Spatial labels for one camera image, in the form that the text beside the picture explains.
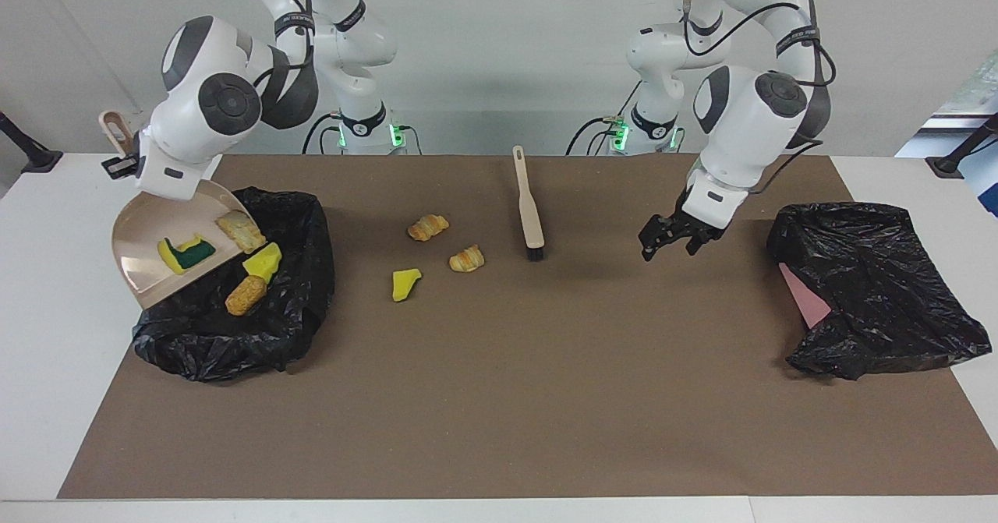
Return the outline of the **black trash bag lined bin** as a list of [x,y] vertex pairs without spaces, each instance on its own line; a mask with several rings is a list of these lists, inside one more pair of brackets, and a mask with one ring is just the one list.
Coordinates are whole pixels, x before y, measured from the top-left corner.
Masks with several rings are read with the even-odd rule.
[[140,359],[185,380],[285,370],[309,352],[334,299],[334,247],[317,197],[245,188],[235,198],[282,252],[264,297],[245,316],[228,312],[225,297],[246,277],[232,259],[144,310],[133,329]]

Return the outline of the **beige hand brush black bristles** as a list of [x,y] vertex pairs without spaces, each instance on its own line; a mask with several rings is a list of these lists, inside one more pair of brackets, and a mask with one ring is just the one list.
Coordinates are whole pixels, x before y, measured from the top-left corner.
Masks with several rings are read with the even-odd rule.
[[512,154],[519,189],[519,214],[524,235],[528,260],[532,263],[544,260],[545,239],[533,193],[529,185],[526,157],[520,144],[513,146]]

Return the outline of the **pink plastic bin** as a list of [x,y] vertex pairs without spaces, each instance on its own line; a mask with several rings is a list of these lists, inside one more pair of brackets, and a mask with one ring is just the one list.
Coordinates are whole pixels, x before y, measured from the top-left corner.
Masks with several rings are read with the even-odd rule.
[[778,270],[783,274],[785,284],[791,292],[792,297],[794,297],[795,304],[801,313],[803,324],[808,329],[813,329],[821,321],[825,320],[828,314],[833,311],[828,306],[826,300],[808,288],[808,285],[801,278],[796,277],[786,263],[779,263]]

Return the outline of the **sandwich bread toy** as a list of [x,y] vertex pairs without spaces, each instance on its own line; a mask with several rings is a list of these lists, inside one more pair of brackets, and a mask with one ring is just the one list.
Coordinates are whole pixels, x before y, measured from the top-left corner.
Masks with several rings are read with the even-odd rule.
[[230,210],[215,218],[214,223],[245,254],[252,254],[268,244],[256,222],[242,211]]

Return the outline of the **large brown table mat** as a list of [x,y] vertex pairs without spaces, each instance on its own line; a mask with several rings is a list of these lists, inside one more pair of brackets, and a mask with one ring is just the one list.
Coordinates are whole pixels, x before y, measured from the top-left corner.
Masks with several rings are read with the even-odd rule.
[[[828,158],[799,158],[696,256],[641,259],[692,161],[528,158],[547,239],[531,263],[509,156],[222,158],[229,189],[321,201],[329,316],[285,373],[188,382],[128,352],[59,497],[998,493],[951,371],[785,363],[802,318],[764,245],[781,207],[849,199]],[[417,242],[427,214],[450,227]],[[473,245],[485,265],[450,270]]]

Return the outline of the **brown toy bread roll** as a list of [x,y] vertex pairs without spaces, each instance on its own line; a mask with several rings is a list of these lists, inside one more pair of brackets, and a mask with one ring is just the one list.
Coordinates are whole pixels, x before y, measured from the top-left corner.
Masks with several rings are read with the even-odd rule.
[[246,316],[264,298],[267,286],[264,278],[247,275],[229,293],[225,300],[225,309],[231,316]]

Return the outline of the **beige plastic dustpan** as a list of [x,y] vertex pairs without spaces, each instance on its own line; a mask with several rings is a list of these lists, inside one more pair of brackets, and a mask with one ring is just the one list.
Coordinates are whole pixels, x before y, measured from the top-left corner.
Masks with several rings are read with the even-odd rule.
[[[145,129],[130,133],[118,112],[105,111],[97,120],[121,156],[145,157],[138,195],[122,208],[111,230],[115,263],[143,309],[245,254],[214,223],[230,210],[250,216],[234,193],[210,180],[215,158],[195,164],[178,161],[157,147]],[[179,246],[195,235],[210,242],[215,253],[184,274],[174,274],[160,259],[157,243],[168,238]]]

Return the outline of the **black trash bag on pink bin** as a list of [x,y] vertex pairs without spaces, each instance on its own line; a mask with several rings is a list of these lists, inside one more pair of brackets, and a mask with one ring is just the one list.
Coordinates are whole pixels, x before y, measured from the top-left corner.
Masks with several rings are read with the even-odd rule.
[[778,211],[767,252],[830,310],[787,357],[801,373],[859,380],[990,354],[986,328],[948,288],[908,210],[799,203]]

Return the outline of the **yellow sponge piece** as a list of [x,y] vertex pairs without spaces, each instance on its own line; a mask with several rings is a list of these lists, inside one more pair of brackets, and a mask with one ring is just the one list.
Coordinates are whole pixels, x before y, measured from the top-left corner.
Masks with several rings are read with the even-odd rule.
[[404,302],[408,299],[414,289],[415,284],[422,278],[421,270],[410,268],[410,270],[392,271],[392,292],[393,302]]
[[270,242],[261,247],[249,259],[243,261],[243,270],[249,277],[259,277],[265,284],[270,284],[281,264],[282,251],[276,242]]
[[163,238],[157,243],[159,257],[174,274],[184,274],[190,268],[202,263],[215,253],[215,247],[202,235],[195,235],[188,242],[174,246],[170,239]]

